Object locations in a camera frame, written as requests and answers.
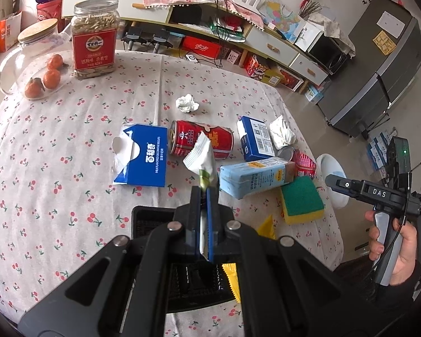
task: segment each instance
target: green and yellow sponge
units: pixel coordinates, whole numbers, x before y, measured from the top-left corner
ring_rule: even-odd
[[[281,186],[282,210],[287,224],[299,224],[320,219],[324,204],[309,176],[298,176]]]

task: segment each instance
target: black tray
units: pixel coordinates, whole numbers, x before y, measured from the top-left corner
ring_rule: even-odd
[[[160,224],[173,220],[175,209],[135,207],[132,237],[148,235]],[[205,308],[234,300],[221,264],[207,261],[172,265],[167,313]]]

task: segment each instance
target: tablecloth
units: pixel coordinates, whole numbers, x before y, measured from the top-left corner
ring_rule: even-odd
[[[175,208],[189,200],[196,176],[169,155],[166,187],[112,185],[112,139],[122,123],[169,126],[188,119],[235,131],[230,158],[243,160],[236,122],[242,115],[271,122],[288,118],[297,148],[309,150],[276,89],[227,71],[178,58],[119,51],[117,70],[67,85],[49,98],[19,95],[0,105],[0,311],[18,322],[28,309],[68,278],[118,234],[131,235],[137,205]],[[175,99],[191,93],[200,104],[181,113]],[[258,227],[272,214],[276,236],[290,235],[330,269],[343,245],[326,188],[315,185],[325,215],[288,226],[280,217],[278,189],[236,200],[220,192],[236,219]],[[172,336],[242,336],[241,306],[235,301],[167,315]]]

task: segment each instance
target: jar of sunflower seeds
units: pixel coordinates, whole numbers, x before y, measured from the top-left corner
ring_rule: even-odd
[[[115,70],[115,42],[120,15],[118,0],[77,3],[71,21],[74,72],[78,79]]]

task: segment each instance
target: glass pitcher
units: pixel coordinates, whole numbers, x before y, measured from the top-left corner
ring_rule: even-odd
[[[39,21],[19,34],[18,47],[0,64],[1,92],[20,93],[29,100],[37,100],[53,94],[71,79],[70,25],[58,33],[57,23],[57,19]],[[8,91],[2,87],[2,73],[14,56],[15,85]]]

